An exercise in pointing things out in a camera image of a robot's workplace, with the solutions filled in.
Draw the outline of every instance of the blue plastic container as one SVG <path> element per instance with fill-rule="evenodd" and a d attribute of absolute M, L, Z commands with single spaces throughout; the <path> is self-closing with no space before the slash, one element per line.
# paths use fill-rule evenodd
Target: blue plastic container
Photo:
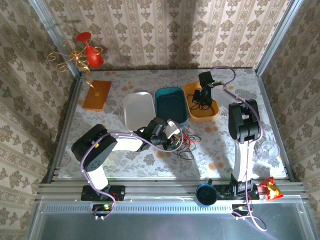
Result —
<path fill-rule="evenodd" d="M 155 114 L 165 121 L 171 119 L 183 125 L 188 119 L 184 91 L 179 87 L 160 88 L 156 91 Z"/>

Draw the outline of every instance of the wooden block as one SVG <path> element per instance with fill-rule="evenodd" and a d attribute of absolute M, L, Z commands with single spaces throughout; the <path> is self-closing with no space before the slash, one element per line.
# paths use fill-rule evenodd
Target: wooden block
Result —
<path fill-rule="evenodd" d="M 94 80 L 92 85 L 94 86 L 94 89 L 97 91 L 98 95 L 96 95 L 95 90 L 90 87 L 82 108 L 85 110 L 103 111 L 111 87 L 111 82 Z"/>

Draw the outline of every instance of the blue cup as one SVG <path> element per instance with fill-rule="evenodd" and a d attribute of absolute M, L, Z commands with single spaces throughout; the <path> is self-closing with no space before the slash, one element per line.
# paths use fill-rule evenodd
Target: blue cup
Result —
<path fill-rule="evenodd" d="M 217 190 L 212 186 L 212 179 L 208 183 L 201 184 L 195 191 L 198 206 L 206 208 L 217 201 Z"/>

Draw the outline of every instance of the red snack bag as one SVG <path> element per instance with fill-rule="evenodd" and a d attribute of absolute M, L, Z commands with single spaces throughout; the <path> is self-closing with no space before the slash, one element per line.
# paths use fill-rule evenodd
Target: red snack bag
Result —
<path fill-rule="evenodd" d="M 282 198 L 284 196 L 280 192 L 279 188 L 276 186 L 273 176 L 263 180 L 260 183 L 260 186 L 266 188 L 268 201 L 269 200 L 280 199 L 280 198 Z"/>

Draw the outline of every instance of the clear glass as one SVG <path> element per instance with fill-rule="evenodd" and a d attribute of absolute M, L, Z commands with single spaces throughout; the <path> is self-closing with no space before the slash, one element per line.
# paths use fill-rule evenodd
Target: clear glass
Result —
<path fill-rule="evenodd" d="M 279 154 L 280 148 L 274 141 L 264 141 L 256 152 L 256 156 L 266 162 L 275 159 Z"/>

